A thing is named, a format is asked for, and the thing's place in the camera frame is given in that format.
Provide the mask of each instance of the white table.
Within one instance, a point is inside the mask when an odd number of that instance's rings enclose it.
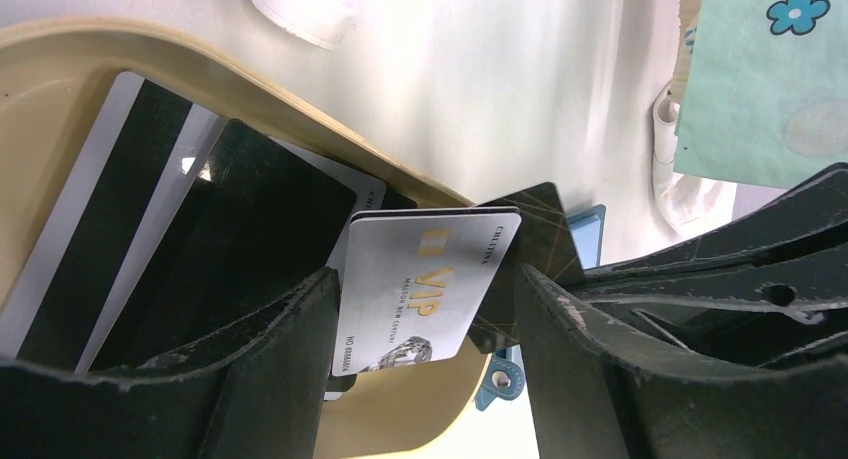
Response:
[[[606,204],[610,263],[680,240],[652,203],[648,114],[674,66],[678,1],[359,0],[334,52],[249,0],[0,0],[0,26],[108,14],[182,29],[474,201],[551,180],[568,212]],[[464,448],[536,457],[527,395],[470,406],[419,457]]]

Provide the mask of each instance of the white vip card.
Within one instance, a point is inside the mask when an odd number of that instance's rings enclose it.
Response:
[[[383,198],[386,195],[385,182],[377,179],[376,177],[359,172],[351,167],[339,164],[331,159],[327,159],[326,157],[312,151],[308,151],[302,147],[289,144],[288,142],[275,137],[272,137],[271,139],[304,161],[308,162],[319,171],[327,174],[342,183],[348,189],[352,190],[356,194],[356,202],[353,204],[353,211],[351,211],[351,215],[359,211],[379,209],[383,204]],[[339,239],[336,241],[335,247],[333,247],[333,252],[330,253],[330,257],[327,259],[327,266],[339,271],[339,282],[342,282],[344,278],[345,253],[347,251],[349,230],[350,220],[348,220],[344,229],[342,229],[342,233],[339,235]]]
[[[520,223],[515,207],[354,214],[333,375],[455,356]]]

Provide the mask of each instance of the beige tray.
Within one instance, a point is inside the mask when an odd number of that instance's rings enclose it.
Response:
[[[132,69],[227,117],[385,180],[428,206],[467,200],[198,40],[115,18],[62,18],[0,31],[0,298],[28,257],[115,75]],[[443,433],[488,356],[466,340],[451,360],[359,376],[325,403],[315,457],[405,451]]]

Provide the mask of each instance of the white card with black stripe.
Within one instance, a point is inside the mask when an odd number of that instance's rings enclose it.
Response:
[[[515,207],[354,214],[333,374],[455,356],[520,223]]]
[[[223,125],[138,74],[116,77],[6,298],[0,354],[85,370],[92,331],[108,334]]]

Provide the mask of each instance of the vip card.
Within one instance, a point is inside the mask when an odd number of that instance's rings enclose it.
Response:
[[[515,207],[355,214],[333,374],[456,355],[520,223]]]

